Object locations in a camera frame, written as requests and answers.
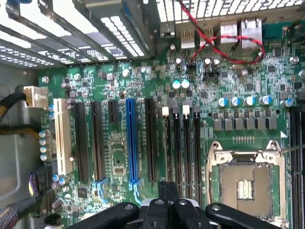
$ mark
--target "white pci slot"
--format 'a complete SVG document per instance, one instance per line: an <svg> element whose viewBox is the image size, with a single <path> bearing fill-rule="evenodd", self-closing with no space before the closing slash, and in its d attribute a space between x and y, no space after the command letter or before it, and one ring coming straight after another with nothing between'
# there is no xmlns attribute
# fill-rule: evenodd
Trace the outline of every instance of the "white pci slot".
<svg viewBox="0 0 305 229"><path fill-rule="evenodd" d="M72 172L69 111L65 99L54 99L57 167L59 175Z"/></svg>

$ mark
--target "red wire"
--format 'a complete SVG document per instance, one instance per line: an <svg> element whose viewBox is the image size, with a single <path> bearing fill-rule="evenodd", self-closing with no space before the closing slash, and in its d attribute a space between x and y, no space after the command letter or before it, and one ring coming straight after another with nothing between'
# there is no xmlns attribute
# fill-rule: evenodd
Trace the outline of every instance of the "red wire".
<svg viewBox="0 0 305 229"><path fill-rule="evenodd" d="M213 48L213 51L217 54L219 54L220 56L222 56L223 58L227 59L228 61L232 62L232 63L235 63L235 64L255 64L257 62L260 62L264 55L265 55L265 49L264 49L264 46L262 44L261 41L259 40L255 40L255 39L252 39L252 38L249 38L249 37L246 37L246 36L232 36L232 35L223 35L221 36L221 38L235 38L237 40L250 40L251 42L254 42L256 43L258 46L260 46L261 48L261 51L262 51L262 54L261 55L258 55L254 60L252 61L244 61L244 60L238 60L238 59L234 59L230 56L228 56L226 53L222 52L221 50L219 50L215 45L213 45L213 40L215 39L215 37L209 39L207 36L205 36L205 34L202 32L202 30L200 29L199 25L198 25L198 22L195 18L192 17L192 15L190 14L190 12L188 11L188 9L186 8L186 6L183 4L182 0L179 0L179 3L181 5L181 8L182 10L189 16L189 19L191 20L191 22L193 23L193 25L196 27L199 35L205 39L206 43L200 47L200 49L195 52L193 54L193 58L196 57L196 55L201 52L203 50L203 48L206 46L206 44L209 44L212 46Z"/></svg>

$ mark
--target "power connector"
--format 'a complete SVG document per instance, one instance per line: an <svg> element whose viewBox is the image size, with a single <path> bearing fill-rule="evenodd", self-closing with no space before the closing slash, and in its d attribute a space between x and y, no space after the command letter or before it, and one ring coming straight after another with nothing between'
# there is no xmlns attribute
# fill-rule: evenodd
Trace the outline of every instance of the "power connector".
<svg viewBox="0 0 305 229"><path fill-rule="evenodd" d="M27 108L47 108L48 103L48 90L43 87L26 86L23 87L27 95L27 102L24 106Z"/></svg>

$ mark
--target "capacitor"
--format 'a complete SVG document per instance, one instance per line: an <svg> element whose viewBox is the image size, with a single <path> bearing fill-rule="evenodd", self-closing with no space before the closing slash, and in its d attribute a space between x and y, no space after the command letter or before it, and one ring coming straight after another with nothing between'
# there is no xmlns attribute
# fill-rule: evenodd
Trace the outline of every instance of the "capacitor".
<svg viewBox="0 0 305 229"><path fill-rule="evenodd" d="M300 58L298 56L292 56L289 58L289 62L292 65L297 65L300 62Z"/></svg>
<svg viewBox="0 0 305 229"><path fill-rule="evenodd" d="M54 112L54 105L53 104L49 105L49 111Z"/></svg>
<svg viewBox="0 0 305 229"><path fill-rule="evenodd" d="M176 52L176 46L174 44L171 44L170 46L170 52L175 53Z"/></svg>
<svg viewBox="0 0 305 229"><path fill-rule="evenodd" d="M55 114L54 114L54 112L50 112L50 113L49 113L49 119L50 119L50 120L54 120L54 119L55 119Z"/></svg>
<svg viewBox="0 0 305 229"><path fill-rule="evenodd" d="M286 99L286 100L282 100L280 102L280 105L282 107L291 107L292 105L294 104L293 100L292 99Z"/></svg>
<svg viewBox="0 0 305 229"><path fill-rule="evenodd" d="M63 199L62 198L59 198L54 203L52 203L52 208L53 209L58 208L60 205L63 205Z"/></svg>
<svg viewBox="0 0 305 229"><path fill-rule="evenodd" d="M43 83L45 83L45 84L49 83L49 78L48 78L48 76L42 77L42 78L41 78L41 81L42 81Z"/></svg>
<svg viewBox="0 0 305 229"><path fill-rule="evenodd" d="M69 186L67 186L67 185L64 185L64 186L61 187L62 192L68 192L69 189L70 189L70 188L69 188Z"/></svg>
<svg viewBox="0 0 305 229"><path fill-rule="evenodd" d="M58 182L59 181L59 175L57 175L57 174L54 174L53 176L52 176L52 180L54 181L54 182Z"/></svg>
<svg viewBox="0 0 305 229"><path fill-rule="evenodd" d="M181 86L180 82L178 80L175 80L173 82L173 89L179 89Z"/></svg>
<svg viewBox="0 0 305 229"><path fill-rule="evenodd" d="M259 99L259 103L263 106L268 106L270 105L271 102L272 102L272 98L269 95L264 95Z"/></svg>
<svg viewBox="0 0 305 229"><path fill-rule="evenodd" d="M40 154L40 160L41 160L41 161L50 160L51 157L52 157L51 152L45 152L45 153L43 153L43 154Z"/></svg>
<svg viewBox="0 0 305 229"><path fill-rule="evenodd" d="M81 80L81 74L76 73L76 74L73 76L73 78L74 78L75 81L79 81L79 80Z"/></svg>
<svg viewBox="0 0 305 229"><path fill-rule="evenodd" d="M301 71L299 72L299 77L300 77L301 80L304 80L304 81L305 81L305 71L304 71L304 70L301 70Z"/></svg>
<svg viewBox="0 0 305 229"><path fill-rule="evenodd" d="M233 97L230 101L231 106L236 107L240 105L240 98Z"/></svg>
<svg viewBox="0 0 305 229"><path fill-rule="evenodd" d="M59 181L58 181L58 183L59 183L60 185L65 185L65 184L67 184L68 182L69 182L69 177L68 177L68 176L63 176L63 177L59 178Z"/></svg>
<svg viewBox="0 0 305 229"><path fill-rule="evenodd" d="M45 154L46 152L49 152L50 150L51 150L51 147L49 145L40 147L40 152L43 154Z"/></svg>
<svg viewBox="0 0 305 229"><path fill-rule="evenodd" d="M190 82L187 79L182 80L181 87L184 89L188 89L190 87Z"/></svg>
<svg viewBox="0 0 305 229"><path fill-rule="evenodd" d="M225 98L220 98L220 99L218 100L218 105L219 105L220 107L225 107L225 106L227 106L227 104L228 104L228 100L225 99Z"/></svg>
<svg viewBox="0 0 305 229"><path fill-rule="evenodd" d="M68 84L68 83L62 82L61 83L61 88L62 89L66 89L66 90L71 90L72 86L70 84Z"/></svg>
<svg viewBox="0 0 305 229"><path fill-rule="evenodd" d="M41 139L39 140L39 144L40 144L41 146L48 145L48 144L50 144L50 142L51 142L51 139L50 139L49 137L41 138Z"/></svg>
<svg viewBox="0 0 305 229"><path fill-rule="evenodd" d="M253 106L255 104L255 98L253 96L248 96L244 99L244 105Z"/></svg>
<svg viewBox="0 0 305 229"><path fill-rule="evenodd" d="M128 77L129 76L129 70L128 69L124 69L123 71L122 71L122 75L123 75L123 77Z"/></svg>
<svg viewBox="0 0 305 229"><path fill-rule="evenodd" d="M179 58L179 57L177 57L177 58L176 58L176 65L177 65L177 66L180 66L181 63L182 63L182 59Z"/></svg>
<svg viewBox="0 0 305 229"><path fill-rule="evenodd" d="M39 137L49 137L51 135L51 132L46 129L46 130L40 130L39 131Z"/></svg>
<svg viewBox="0 0 305 229"><path fill-rule="evenodd" d="M55 182L55 183L52 183L52 184L51 184L51 188L52 188L53 190L56 190L56 189L58 189L59 187L60 187L60 185L59 185L58 182Z"/></svg>

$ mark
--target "motherboard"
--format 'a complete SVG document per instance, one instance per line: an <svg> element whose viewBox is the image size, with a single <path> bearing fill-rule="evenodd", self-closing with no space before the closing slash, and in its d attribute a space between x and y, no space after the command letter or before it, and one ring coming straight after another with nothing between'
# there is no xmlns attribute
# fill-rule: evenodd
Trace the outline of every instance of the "motherboard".
<svg viewBox="0 0 305 229"><path fill-rule="evenodd" d="M255 65L208 46L189 63L194 49L174 40L154 60L40 70L51 141L41 159L53 166L63 227L120 202L140 206L158 197L158 181L174 181L202 208L221 202L295 228L298 154L281 150L302 138L294 108L305 100L305 46L289 44L285 26L263 24L266 55Z"/></svg>

